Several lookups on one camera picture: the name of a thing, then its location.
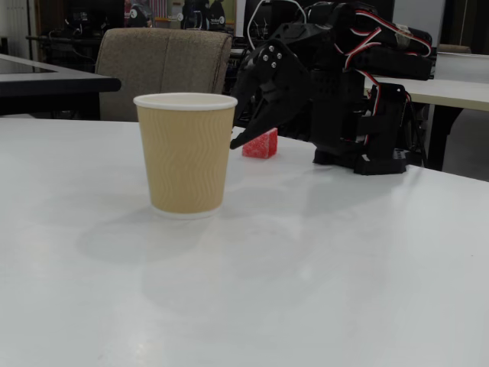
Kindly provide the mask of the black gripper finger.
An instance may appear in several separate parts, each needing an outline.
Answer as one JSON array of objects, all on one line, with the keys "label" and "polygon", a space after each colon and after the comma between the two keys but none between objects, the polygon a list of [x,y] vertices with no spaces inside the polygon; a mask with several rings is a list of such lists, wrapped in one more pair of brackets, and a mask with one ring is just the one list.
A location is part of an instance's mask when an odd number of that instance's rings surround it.
[{"label": "black gripper finger", "polygon": [[309,72],[282,41],[271,39],[249,57],[261,57],[265,62],[260,85],[261,107],[244,131],[231,141],[231,149],[289,122],[310,98]]},{"label": "black gripper finger", "polygon": [[249,57],[239,67],[232,97],[238,100],[235,107],[234,126],[247,126],[261,107],[260,85],[265,62],[261,57]]}]

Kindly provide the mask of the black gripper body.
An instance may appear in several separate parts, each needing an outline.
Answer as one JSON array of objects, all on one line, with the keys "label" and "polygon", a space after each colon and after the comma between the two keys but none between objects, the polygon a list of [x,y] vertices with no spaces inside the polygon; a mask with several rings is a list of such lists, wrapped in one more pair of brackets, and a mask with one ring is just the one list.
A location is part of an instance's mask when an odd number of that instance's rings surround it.
[{"label": "black gripper body", "polygon": [[310,98],[289,122],[278,126],[281,135],[310,135],[322,127],[326,109],[337,99],[335,33],[313,24],[283,24],[274,34],[298,57],[310,75]]}]

